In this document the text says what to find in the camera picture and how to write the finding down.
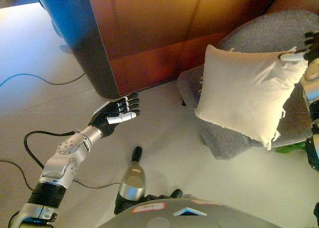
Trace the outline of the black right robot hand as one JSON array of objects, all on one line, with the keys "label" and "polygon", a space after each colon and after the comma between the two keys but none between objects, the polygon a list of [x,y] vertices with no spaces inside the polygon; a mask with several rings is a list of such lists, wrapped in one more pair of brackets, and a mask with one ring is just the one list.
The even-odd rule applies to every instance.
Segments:
[{"label": "black right robot hand", "polygon": [[283,53],[279,55],[279,59],[281,61],[301,61],[304,59],[309,63],[317,59],[319,57],[319,32],[306,32],[304,38],[304,49]]}]

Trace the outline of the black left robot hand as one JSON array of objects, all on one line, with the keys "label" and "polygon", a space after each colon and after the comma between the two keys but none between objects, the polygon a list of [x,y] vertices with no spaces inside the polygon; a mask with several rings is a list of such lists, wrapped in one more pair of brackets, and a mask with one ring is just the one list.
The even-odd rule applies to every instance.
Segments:
[{"label": "black left robot hand", "polygon": [[100,131],[100,137],[110,136],[120,123],[140,115],[138,93],[132,93],[113,102],[106,102],[94,112],[89,126]]}]

